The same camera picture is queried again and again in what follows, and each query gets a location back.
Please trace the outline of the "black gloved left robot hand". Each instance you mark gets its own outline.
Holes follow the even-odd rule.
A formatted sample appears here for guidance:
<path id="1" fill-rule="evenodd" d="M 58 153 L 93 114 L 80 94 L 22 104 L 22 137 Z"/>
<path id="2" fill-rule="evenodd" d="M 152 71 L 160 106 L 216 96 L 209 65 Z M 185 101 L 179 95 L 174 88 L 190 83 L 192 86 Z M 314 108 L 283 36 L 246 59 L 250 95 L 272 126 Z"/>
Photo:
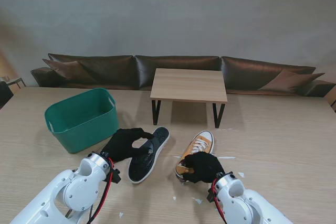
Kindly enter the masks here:
<path id="1" fill-rule="evenodd" d="M 118 129 L 102 151 L 107 153 L 113 162 L 134 158 L 148 153 L 148 148 L 140 149 L 132 146 L 135 141 L 141 138 L 151 140 L 154 136 L 142 128 Z"/>

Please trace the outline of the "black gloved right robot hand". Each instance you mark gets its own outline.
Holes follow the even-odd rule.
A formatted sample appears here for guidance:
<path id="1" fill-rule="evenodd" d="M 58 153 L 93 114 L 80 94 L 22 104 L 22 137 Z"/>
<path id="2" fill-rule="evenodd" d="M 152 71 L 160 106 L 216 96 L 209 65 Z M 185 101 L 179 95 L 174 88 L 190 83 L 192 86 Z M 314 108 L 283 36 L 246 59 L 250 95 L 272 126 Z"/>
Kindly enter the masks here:
<path id="1" fill-rule="evenodd" d="M 185 156 L 184 164 L 194 171 L 193 173 L 182 174 L 186 181 L 192 183 L 212 183 L 217 173 L 225 173 L 218 158 L 206 152 L 197 152 Z"/>

